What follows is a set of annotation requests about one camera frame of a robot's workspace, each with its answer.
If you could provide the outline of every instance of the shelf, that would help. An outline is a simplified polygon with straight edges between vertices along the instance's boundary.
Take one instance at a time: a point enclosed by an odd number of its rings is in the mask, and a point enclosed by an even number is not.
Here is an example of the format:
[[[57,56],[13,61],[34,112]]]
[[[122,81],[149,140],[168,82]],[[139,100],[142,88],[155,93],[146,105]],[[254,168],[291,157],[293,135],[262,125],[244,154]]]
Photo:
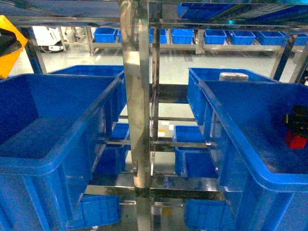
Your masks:
[[[46,73],[40,52],[37,50],[33,31],[27,26],[82,26],[86,27],[89,50],[122,49],[128,94],[128,122],[130,126],[132,174],[106,177],[94,175],[86,193],[117,194],[123,205],[135,205],[138,230],[149,231],[151,207],[179,206],[179,198],[224,200],[223,189],[216,180],[193,179],[172,176],[157,176],[153,173],[155,151],[171,152],[170,140],[158,138],[158,116],[160,103],[187,103],[187,85],[159,83],[160,50],[202,51],[276,51],[277,60],[271,77],[279,80],[291,51],[303,50],[292,79],[300,79],[308,64],[308,46],[293,47],[295,34],[308,32],[308,13],[279,19],[256,20],[269,13],[291,7],[294,0],[224,0],[232,3],[231,8],[221,11],[208,20],[181,19],[177,15],[179,2],[221,3],[221,0],[0,0],[0,9],[15,26],[22,27],[28,39],[26,52],[34,73]],[[96,43],[90,27],[121,27],[121,43]],[[149,28],[154,28],[154,43],[148,42]],[[200,44],[159,44],[160,28],[194,28]],[[269,30],[290,32],[285,46],[206,45],[203,44],[204,29],[222,30]],[[150,68],[153,82],[150,84]],[[165,203],[165,199],[177,203]]]

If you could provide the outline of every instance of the shelving unit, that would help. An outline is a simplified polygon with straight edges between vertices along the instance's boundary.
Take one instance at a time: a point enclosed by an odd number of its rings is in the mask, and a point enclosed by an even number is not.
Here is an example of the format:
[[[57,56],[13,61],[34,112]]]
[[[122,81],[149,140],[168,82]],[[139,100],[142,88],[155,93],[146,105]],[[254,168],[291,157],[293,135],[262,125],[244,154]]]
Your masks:
[[[268,51],[276,52],[279,51],[280,46],[270,46],[270,45],[261,45],[258,41],[254,41],[253,45],[232,45],[230,40],[227,38],[224,45],[212,45],[204,44],[203,38],[204,30],[198,30],[196,38],[201,38],[200,42],[195,42],[194,44],[173,44],[170,34],[170,30],[167,30],[167,40],[166,44],[160,44],[160,50],[179,50],[179,51],[195,51],[195,54],[201,54],[204,51]],[[115,43],[99,43],[95,42],[92,37],[92,34],[87,38],[88,43],[90,44],[90,54],[93,54],[95,49],[122,49],[122,44],[118,41]],[[294,46],[292,52],[302,51],[304,46]]]
[[[49,5],[62,1],[49,1]],[[277,51],[277,60],[271,73],[271,78],[279,80],[285,64],[293,49],[297,34],[308,32],[308,12],[295,18],[283,20],[251,21],[253,17],[260,17],[272,11],[287,9],[292,0],[272,1],[264,0],[228,0],[223,3],[234,4],[230,9],[206,21],[177,18],[177,3],[221,3],[220,0],[119,0],[112,1],[82,0],[67,1],[84,6],[96,4],[95,17],[89,14],[72,16],[51,12],[39,6],[27,3],[15,4],[13,1],[0,1],[0,13],[7,14],[15,26],[22,27],[23,34],[28,39],[26,52],[35,73],[46,73],[44,63],[37,49],[33,31],[34,25],[42,26],[86,26],[89,50],[95,48],[122,48],[125,68],[125,78],[128,99],[128,122],[130,128],[130,145],[133,170],[132,174],[120,174],[110,177],[103,174],[94,174],[93,180],[87,187],[87,194],[118,194],[122,205],[129,208],[136,206],[137,224],[139,231],[154,230],[151,207],[155,210],[161,207],[182,208],[183,199],[224,200],[223,189],[218,186],[216,179],[210,178],[182,178],[175,175],[158,176],[153,173],[155,152],[164,150],[172,152],[174,146],[206,147],[203,143],[177,143],[171,139],[158,138],[158,111],[160,103],[187,103],[187,85],[167,85],[159,83],[160,50],[179,49],[215,51]],[[113,4],[119,6],[119,16],[105,16],[99,6]],[[67,4],[62,12],[69,11]],[[20,11],[27,14],[20,16]],[[122,44],[120,43],[93,43],[91,26],[121,27]],[[149,44],[149,28],[154,28],[154,42]],[[198,29],[199,45],[161,44],[160,28],[193,28]],[[285,31],[291,35],[282,46],[234,46],[234,45],[204,45],[203,32],[205,29],[223,30],[269,30]],[[150,65],[149,49],[152,48],[152,66]],[[291,78],[292,82],[299,82],[304,77],[308,65],[308,44],[301,47],[303,53]],[[153,82],[149,82],[150,68],[152,68]]]

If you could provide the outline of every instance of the orange panel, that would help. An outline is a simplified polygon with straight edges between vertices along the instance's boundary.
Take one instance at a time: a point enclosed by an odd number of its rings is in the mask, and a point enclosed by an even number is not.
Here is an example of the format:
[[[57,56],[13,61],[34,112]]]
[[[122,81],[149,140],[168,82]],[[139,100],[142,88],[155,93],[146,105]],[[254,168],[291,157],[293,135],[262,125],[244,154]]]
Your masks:
[[[0,78],[7,78],[11,69],[13,68],[16,60],[18,59],[20,53],[23,51],[27,43],[27,39],[14,27],[14,25],[3,15],[0,15],[0,28],[12,31],[15,35],[17,40],[21,43],[21,49],[13,52],[12,54],[7,54],[0,57]]]

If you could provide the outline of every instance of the white machine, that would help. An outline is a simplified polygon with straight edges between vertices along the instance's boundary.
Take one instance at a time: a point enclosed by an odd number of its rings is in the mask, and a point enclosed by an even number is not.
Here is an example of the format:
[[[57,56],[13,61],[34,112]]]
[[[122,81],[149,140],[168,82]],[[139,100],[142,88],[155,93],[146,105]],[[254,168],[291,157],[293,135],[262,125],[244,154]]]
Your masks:
[[[63,44],[57,27],[34,26],[34,35],[43,52],[62,51]]]

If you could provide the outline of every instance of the metal vertical post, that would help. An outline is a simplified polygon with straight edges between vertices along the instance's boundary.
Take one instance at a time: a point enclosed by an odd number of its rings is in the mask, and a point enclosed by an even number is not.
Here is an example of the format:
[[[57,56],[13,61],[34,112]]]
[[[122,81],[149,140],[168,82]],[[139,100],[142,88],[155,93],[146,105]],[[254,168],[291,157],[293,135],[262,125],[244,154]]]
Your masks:
[[[47,73],[32,27],[22,27],[20,31],[28,40],[25,46],[25,50],[28,55],[33,72],[35,74]]]
[[[294,45],[294,42],[297,38],[297,35],[289,35],[289,39],[285,40],[282,45],[281,48],[278,52],[277,58],[276,58],[276,62],[274,64],[273,70],[270,74],[270,77],[274,80],[279,81],[282,72],[284,70],[284,67],[289,59],[289,56],[292,52],[292,48]]]
[[[131,158],[139,231],[150,231],[149,17],[147,0],[120,0]]]
[[[58,27],[58,31],[59,31],[59,34],[60,34],[61,43],[62,43],[62,45],[63,45],[63,51],[66,51],[64,36],[63,36],[62,29],[61,29],[60,26]]]
[[[290,83],[299,82],[304,76],[308,67],[308,42],[306,43],[300,58],[297,61],[296,68],[291,76]]]
[[[202,54],[203,52],[203,44],[204,44],[204,39],[203,39],[203,34],[205,30],[198,30],[197,38],[198,38],[198,45],[196,48],[196,54]]]
[[[151,119],[152,126],[152,139],[158,140],[158,116],[159,116],[159,58],[160,58],[160,28],[154,29],[153,34],[153,48],[152,48],[152,108]],[[155,162],[155,147],[151,148],[151,175],[154,171]]]
[[[87,42],[88,42],[88,48],[89,48],[90,54],[92,55],[94,51],[92,50],[92,46],[91,46],[91,43],[93,40],[91,27],[87,26],[85,30],[86,30],[85,32],[86,32],[86,37],[87,37]]]

